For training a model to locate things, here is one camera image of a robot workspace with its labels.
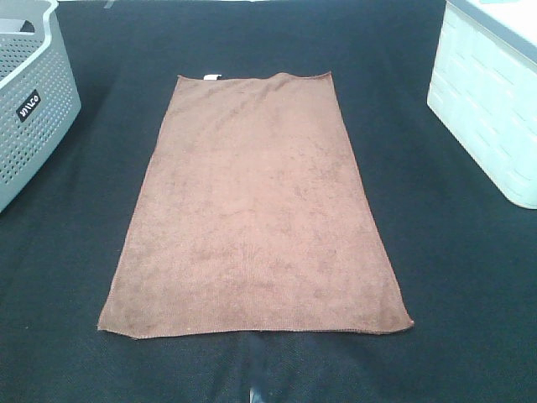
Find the brown microfiber towel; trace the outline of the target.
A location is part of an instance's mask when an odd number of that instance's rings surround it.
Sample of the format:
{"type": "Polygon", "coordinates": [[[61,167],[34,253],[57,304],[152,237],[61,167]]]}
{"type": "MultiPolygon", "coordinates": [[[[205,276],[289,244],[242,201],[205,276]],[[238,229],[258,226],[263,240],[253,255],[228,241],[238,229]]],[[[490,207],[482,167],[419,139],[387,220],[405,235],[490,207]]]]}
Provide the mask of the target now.
{"type": "Polygon", "coordinates": [[[413,324],[331,74],[180,76],[98,329],[145,339],[413,324]]]}

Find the black table cloth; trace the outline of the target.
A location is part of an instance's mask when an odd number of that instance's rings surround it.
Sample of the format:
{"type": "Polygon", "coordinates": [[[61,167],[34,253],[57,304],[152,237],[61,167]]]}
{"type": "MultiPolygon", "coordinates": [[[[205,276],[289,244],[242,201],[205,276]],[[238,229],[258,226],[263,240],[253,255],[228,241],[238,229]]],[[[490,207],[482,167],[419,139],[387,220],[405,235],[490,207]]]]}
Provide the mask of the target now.
{"type": "Polygon", "coordinates": [[[533,402],[536,213],[425,99],[442,1],[62,2],[81,97],[1,215],[4,402],[533,402]],[[100,332],[178,76],[330,72],[414,326],[389,336],[100,332]]]}

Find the pale green storage box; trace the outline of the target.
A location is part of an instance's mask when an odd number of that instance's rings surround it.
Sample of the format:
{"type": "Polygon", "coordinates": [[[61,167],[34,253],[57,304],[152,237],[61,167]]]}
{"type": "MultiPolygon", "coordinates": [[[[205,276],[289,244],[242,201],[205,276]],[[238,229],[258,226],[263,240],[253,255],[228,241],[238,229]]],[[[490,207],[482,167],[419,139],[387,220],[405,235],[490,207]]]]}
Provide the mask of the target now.
{"type": "Polygon", "coordinates": [[[448,1],[427,104],[513,204],[536,207],[536,3],[448,1]]]}

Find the grey perforated plastic basket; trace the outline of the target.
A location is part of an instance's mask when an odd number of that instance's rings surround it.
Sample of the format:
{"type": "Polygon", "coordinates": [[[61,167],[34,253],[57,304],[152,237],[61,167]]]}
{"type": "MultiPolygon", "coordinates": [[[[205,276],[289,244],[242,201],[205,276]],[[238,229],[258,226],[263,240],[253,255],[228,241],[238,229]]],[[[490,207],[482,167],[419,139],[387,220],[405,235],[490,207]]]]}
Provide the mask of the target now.
{"type": "Polygon", "coordinates": [[[3,1],[1,22],[1,207],[28,184],[64,138],[81,99],[55,10],[56,1],[3,1]]]}

